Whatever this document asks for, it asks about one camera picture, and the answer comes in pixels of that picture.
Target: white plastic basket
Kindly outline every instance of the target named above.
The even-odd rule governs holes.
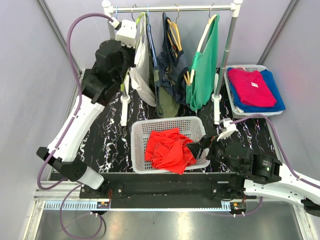
[[[151,161],[145,161],[145,151],[151,131],[164,131],[179,128],[179,132],[194,142],[199,141],[206,134],[205,128],[200,118],[196,116],[183,116],[162,118],[153,120],[136,121],[132,125],[131,131],[131,160],[133,171],[138,174],[167,173],[163,169],[152,167]],[[196,164],[187,166],[185,170],[201,169],[209,165],[206,159],[209,149],[205,149],[197,159]]]
[[[246,72],[253,72],[255,70],[261,72],[263,70],[268,70],[265,66],[262,65],[254,65],[254,64],[244,64],[244,65],[229,65],[226,66],[226,70],[224,73],[224,81],[225,81],[225,86],[226,86],[226,91],[228,93],[229,96],[229,101],[230,101],[230,105],[231,105],[231,110],[232,110],[232,115],[235,119],[242,119],[245,118],[247,116],[253,115],[253,114],[262,114],[265,115],[267,117],[272,116],[272,115],[278,115],[281,114],[283,111],[274,111],[274,112],[238,112],[235,108],[235,104],[232,98],[232,92],[230,89],[230,84],[229,84],[229,79],[228,79],[228,68],[235,68],[235,67],[243,67],[245,68]]]

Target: red cloth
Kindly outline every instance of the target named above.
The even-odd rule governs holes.
[[[196,159],[186,146],[193,141],[179,133],[179,128],[152,131],[146,145],[145,160],[155,169],[165,169],[183,174],[186,167],[196,164]]]
[[[277,100],[269,90],[261,73],[230,69],[228,78],[243,104],[255,107],[274,107]]]

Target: folded blue shirt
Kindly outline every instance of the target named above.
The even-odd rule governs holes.
[[[265,81],[265,84],[268,86],[270,92],[276,99],[276,104],[274,105],[274,107],[259,107],[259,106],[249,106],[249,105],[243,104],[239,99],[236,89],[232,85],[231,81],[229,81],[230,89],[233,93],[234,104],[237,105],[239,108],[241,108],[245,113],[271,113],[271,112],[279,112],[279,111],[285,110],[286,106],[284,104],[284,101],[282,101],[282,98],[278,91],[272,72],[268,70],[263,70],[260,73],[263,77],[263,80]]]

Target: white hanger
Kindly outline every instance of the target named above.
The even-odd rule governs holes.
[[[204,44],[204,41],[205,41],[205,38],[206,38],[206,36],[207,36],[207,33],[208,33],[209,29],[210,29],[210,26],[211,26],[212,22],[215,20],[216,17],[217,17],[217,14],[213,15],[213,16],[209,19],[207,25],[205,26],[204,32],[203,32],[203,34],[202,34],[202,37],[201,37],[201,39],[200,39],[198,48],[197,48],[197,50],[196,50],[197,52],[200,52],[200,51],[201,51],[201,47],[202,47],[202,45]],[[192,84],[192,82],[194,81],[194,77],[195,77],[195,70],[192,69],[192,70],[191,70],[191,75],[190,75],[190,84]]]

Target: white wall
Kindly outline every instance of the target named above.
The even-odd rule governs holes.
[[[17,240],[43,163],[36,151],[62,126],[74,79],[35,0],[1,1],[0,32],[0,238]]]
[[[103,13],[102,0],[45,0],[63,36],[66,37],[72,22],[83,14]],[[167,5],[229,5],[233,0],[111,0],[114,6],[131,7]],[[244,0],[237,21],[236,30],[229,55],[230,64],[255,64],[262,55],[272,33],[290,0]],[[222,60],[226,44],[231,12],[211,11],[211,15],[220,13],[219,22],[219,61]],[[177,12],[168,12],[172,21]],[[181,12],[177,21],[182,47],[189,64],[195,55],[200,38],[208,22],[209,11]],[[139,13],[133,14],[136,19]],[[119,13],[120,20],[131,20],[131,13]],[[150,22],[157,54],[163,42],[162,13],[151,12]],[[102,41],[109,38],[108,27],[104,19],[86,19],[74,30],[71,40],[73,54],[81,68],[91,68],[95,61],[95,51]]]
[[[320,180],[320,48],[315,1],[300,1],[265,65],[287,109],[272,118],[293,168]],[[320,236],[320,219],[314,217]]]

